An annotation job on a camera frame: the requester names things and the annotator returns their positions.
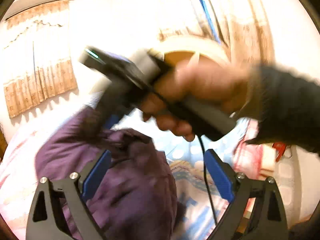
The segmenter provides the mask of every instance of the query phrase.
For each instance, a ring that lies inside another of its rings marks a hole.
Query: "hand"
[[[191,94],[231,114],[245,104],[248,80],[248,68],[220,66],[207,57],[194,54],[189,61],[179,62],[174,71],[161,78],[154,88],[169,102]],[[190,124],[172,115],[158,114],[164,108],[165,103],[155,94],[148,95],[141,105],[144,121],[154,116],[160,130],[170,130],[176,136],[193,141],[195,135]]]

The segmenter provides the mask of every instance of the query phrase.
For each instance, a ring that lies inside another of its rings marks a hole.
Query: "forearm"
[[[320,87],[271,66],[252,70],[249,100],[238,116],[259,121],[251,144],[282,141],[320,153]]]

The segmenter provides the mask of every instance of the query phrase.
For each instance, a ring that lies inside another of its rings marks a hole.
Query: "purple blanket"
[[[84,165],[108,145],[111,168],[87,206],[109,239],[170,239],[177,214],[175,181],[163,152],[155,150],[150,137],[133,129],[104,130],[94,139],[84,135],[83,120],[92,116],[86,107],[63,125],[39,150],[38,179],[63,179],[80,172]],[[67,207],[70,231],[81,239]]]

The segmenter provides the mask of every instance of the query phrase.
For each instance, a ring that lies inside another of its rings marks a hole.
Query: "person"
[[[194,55],[160,79],[155,90],[169,102],[191,94],[228,114],[235,113],[233,118],[258,120],[257,136],[247,143],[281,141],[320,154],[320,87],[274,65],[220,66]],[[162,100],[149,94],[141,105],[144,121],[154,116],[159,129],[192,141],[195,135],[191,125],[160,114],[164,108]],[[318,239],[319,224],[320,204],[309,220],[291,228],[289,239]]]

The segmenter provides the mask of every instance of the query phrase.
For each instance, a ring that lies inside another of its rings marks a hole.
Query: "metal screw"
[[[78,176],[79,176],[79,174],[77,172],[73,172],[70,174],[69,177],[70,177],[70,179],[76,179],[76,178],[78,178]]]
[[[275,183],[275,179],[273,177],[268,177],[267,181],[271,184]]]
[[[244,177],[245,177],[245,174],[243,172],[238,172],[237,173],[237,178],[238,179],[244,179]]]
[[[43,183],[46,183],[47,180],[48,180],[48,179],[47,179],[46,177],[42,177],[42,178],[40,179],[40,183],[42,183],[42,184],[43,184]]]

